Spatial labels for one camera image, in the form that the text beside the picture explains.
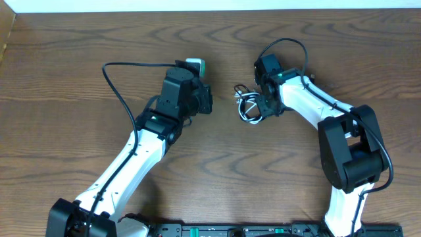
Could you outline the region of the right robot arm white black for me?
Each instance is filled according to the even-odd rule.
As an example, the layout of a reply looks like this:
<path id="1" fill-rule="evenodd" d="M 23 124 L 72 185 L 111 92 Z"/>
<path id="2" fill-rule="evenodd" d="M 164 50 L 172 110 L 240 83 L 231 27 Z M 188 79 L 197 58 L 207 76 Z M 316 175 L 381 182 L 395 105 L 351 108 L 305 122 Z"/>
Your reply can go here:
<path id="1" fill-rule="evenodd" d="M 356 236 L 369 194 L 388 188 L 394 170 L 374 110 L 340 102 L 317 88 L 302 70 L 256 66 L 260 119 L 286 110 L 300 114 L 318 132 L 322 170 L 332 185 L 324 224 L 330 236 Z"/>

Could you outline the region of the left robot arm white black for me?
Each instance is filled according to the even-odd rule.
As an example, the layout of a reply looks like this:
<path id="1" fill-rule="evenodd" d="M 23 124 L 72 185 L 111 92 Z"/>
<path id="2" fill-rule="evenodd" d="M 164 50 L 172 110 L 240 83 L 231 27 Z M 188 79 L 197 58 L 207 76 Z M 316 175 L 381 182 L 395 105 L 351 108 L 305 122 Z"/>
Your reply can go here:
<path id="1" fill-rule="evenodd" d="M 145 175 L 180 137 L 185 121 L 212 111 L 210 86 L 194 63 L 166 72 L 151 108 L 132 119 L 130 137 L 106 171 L 74 201 L 59 199 L 50 209 L 47 236 L 148 236 L 150 226 L 122 212 Z"/>

